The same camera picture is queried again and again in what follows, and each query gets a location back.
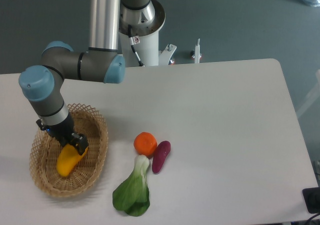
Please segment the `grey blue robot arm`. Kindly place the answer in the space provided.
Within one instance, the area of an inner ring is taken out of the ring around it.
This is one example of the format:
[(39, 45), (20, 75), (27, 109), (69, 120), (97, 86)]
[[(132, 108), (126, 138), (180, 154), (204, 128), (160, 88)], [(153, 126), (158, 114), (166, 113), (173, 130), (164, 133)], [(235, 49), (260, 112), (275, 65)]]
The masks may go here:
[(125, 60), (118, 54), (120, 8), (143, 9), (151, 0), (90, 0), (89, 46), (74, 52), (54, 41), (42, 52), (39, 65), (23, 71), (18, 79), (23, 95), (38, 115), (37, 125), (61, 146), (71, 145), (79, 155), (88, 147), (85, 135), (74, 131), (74, 122), (62, 95), (65, 79), (118, 84), (125, 74)]

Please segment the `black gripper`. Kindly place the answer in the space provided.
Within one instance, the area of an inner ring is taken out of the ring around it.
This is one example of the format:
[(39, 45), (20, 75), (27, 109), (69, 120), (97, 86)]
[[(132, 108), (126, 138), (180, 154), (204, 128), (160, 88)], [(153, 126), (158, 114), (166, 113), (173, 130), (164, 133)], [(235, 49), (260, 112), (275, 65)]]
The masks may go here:
[(41, 131), (45, 131), (50, 137), (55, 138), (62, 147), (69, 143), (80, 156), (85, 153), (89, 146), (87, 137), (84, 134), (74, 132), (74, 121), (69, 112), (65, 119), (57, 124), (48, 125), (42, 119), (38, 119), (36, 124)]

